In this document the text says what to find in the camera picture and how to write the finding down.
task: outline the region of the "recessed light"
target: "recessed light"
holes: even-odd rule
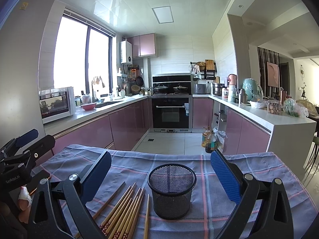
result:
[[[174,22],[172,10],[170,6],[156,7],[156,8],[152,8],[152,10],[159,24]]]

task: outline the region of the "toaster oven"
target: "toaster oven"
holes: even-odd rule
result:
[[[73,87],[39,91],[43,124],[72,116],[75,112]]]

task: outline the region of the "cooking oil bottle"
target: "cooking oil bottle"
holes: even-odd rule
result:
[[[210,128],[209,127],[204,127],[204,128],[205,128],[205,130],[204,130],[203,136],[202,136],[202,147],[206,146],[206,138],[210,134]]]
[[[205,152],[212,153],[216,148],[216,136],[211,130],[208,136],[206,137]]]

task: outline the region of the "window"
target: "window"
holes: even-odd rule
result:
[[[112,92],[111,42],[105,33],[63,16],[55,46],[54,88],[72,86],[75,96],[81,91],[92,94],[92,85],[97,95]]]

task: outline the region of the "mesh pen holder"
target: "mesh pen holder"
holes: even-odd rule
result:
[[[194,171],[182,164],[163,164],[153,169],[147,183],[152,190],[156,214],[163,219],[186,215],[196,180]]]

